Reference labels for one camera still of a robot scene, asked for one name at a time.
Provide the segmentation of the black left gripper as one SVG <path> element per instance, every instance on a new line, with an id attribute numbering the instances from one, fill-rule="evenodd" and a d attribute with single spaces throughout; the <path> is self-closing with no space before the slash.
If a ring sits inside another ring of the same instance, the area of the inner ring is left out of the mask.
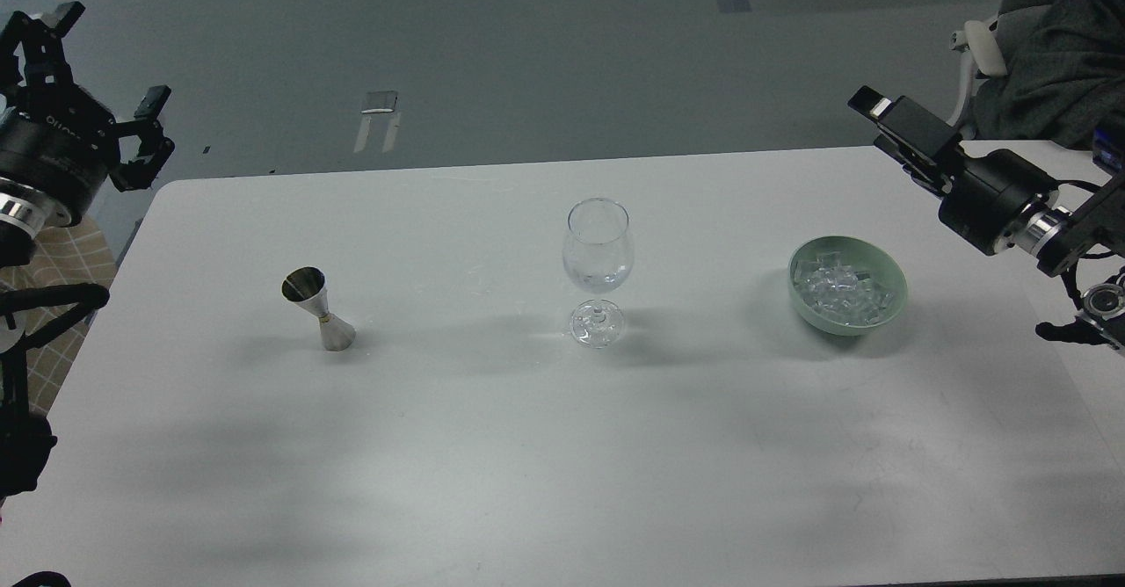
<path id="1" fill-rule="evenodd" d="M 62 40 L 87 11 L 73 1 L 32 16 L 15 11 L 1 34 L 1 93 L 15 101 L 39 93 L 3 114 L 3 195 L 32 202 L 50 227 L 75 226 L 110 179 L 120 193 L 148 190 L 174 151 L 160 115 L 172 94 L 153 85 L 133 118 L 112 112 L 84 87 L 74 85 Z M 138 139 L 133 159 L 120 159 L 120 139 Z"/>

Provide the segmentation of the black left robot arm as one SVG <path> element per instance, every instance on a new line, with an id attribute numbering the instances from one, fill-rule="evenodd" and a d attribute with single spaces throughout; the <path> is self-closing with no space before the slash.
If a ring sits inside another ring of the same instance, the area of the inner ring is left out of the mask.
<path id="1" fill-rule="evenodd" d="M 148 88 L 120 121 L 76 85 L 62 42 L 84 13 L 69 2 L 52 13 L 15 11 L 3 29 L 3 268 L 32 263 L 40 231 L 80 224 L 105 183 L 148 190 L 174 151 L 160 120 L 171 90 Z M 28 353 L 46 347 L 109 301 L 93 282 L 4 289 L 3 498 L 32 493 L 58 439 L 32 410 Z"/>

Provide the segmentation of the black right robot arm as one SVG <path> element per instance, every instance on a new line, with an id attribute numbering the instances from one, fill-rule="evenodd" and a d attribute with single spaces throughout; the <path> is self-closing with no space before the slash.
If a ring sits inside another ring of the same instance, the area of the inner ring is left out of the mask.
<path id="1" fill-rule="evenodd" d="M 891 99 L 861 85 L 852 110 L 875 124 L 875 146 L 911 181 L 939 200 L 940 224 L 987 256 L 1020 249 L 1041 274 L 1061 279 L 1076 314 L 1066 324 L 1038 323 L 1041 338 L 1104 345 L 1122 352 L 1122 273 L 1080 289 L 1082 260 L 1122 258 L 1122 161 L 1110 156 L 1102 186 L 1077 181 L 1088 192 L 1076 210 L 1058 205 L 1063 181 L 1012 150 L 973 157 L 962 135 L 911 98 Z"/>

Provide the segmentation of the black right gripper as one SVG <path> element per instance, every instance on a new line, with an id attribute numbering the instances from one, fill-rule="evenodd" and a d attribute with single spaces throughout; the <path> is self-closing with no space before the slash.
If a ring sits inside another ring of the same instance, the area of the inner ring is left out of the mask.
<path id="1" fill-rule="evenodd" d="M 1058 199 L 1056 179 L 1011 150 L 993 150 L 983 157 L 968 157 L 956 170 L 961 135 L 939 116 L 900 96 L 886 98 L 861 85 L 847 101 L 849 109 L 875 124 L 875 147 L 903 168 L 911 181 L 940 199 L 939 222 L 986 256 L 1015 245 L 1029 207 Z"/>

